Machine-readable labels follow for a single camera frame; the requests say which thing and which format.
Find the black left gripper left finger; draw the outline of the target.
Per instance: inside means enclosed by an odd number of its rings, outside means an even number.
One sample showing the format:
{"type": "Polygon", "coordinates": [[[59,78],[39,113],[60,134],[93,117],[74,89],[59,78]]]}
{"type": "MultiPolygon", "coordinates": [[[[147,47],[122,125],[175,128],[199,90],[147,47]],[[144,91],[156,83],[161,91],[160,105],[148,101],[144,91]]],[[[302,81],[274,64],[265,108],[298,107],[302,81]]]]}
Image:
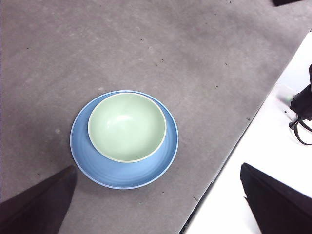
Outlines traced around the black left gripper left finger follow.
{"type": "Polygon", "coordinates": [[[2,234],[57,234],[70,207],[77,171],[69,166],[0,204],[2,234]]]}

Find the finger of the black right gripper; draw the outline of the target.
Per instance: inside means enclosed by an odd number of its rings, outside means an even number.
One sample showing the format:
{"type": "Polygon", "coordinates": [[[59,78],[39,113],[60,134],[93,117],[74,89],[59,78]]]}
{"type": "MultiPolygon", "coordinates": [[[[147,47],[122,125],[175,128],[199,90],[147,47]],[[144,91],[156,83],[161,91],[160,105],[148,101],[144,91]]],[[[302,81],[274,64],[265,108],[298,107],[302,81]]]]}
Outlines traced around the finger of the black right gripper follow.
{"type": "Polygon", "coordinates": [[[307,4],[309,0],[272,0],[274,6],[286,6],[294,4],[307,4]]]}

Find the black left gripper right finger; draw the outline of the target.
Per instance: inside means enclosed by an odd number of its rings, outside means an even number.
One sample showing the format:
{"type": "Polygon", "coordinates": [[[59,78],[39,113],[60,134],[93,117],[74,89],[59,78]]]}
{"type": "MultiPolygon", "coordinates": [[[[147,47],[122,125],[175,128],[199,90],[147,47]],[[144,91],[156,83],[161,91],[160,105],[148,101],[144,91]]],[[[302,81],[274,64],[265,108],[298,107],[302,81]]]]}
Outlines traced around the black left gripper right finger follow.
{"type": "Polygon", "coordinates": [[[263,234],[310,234],[312,199],[243,163],[240,179],[246,201],[263,234]]]}

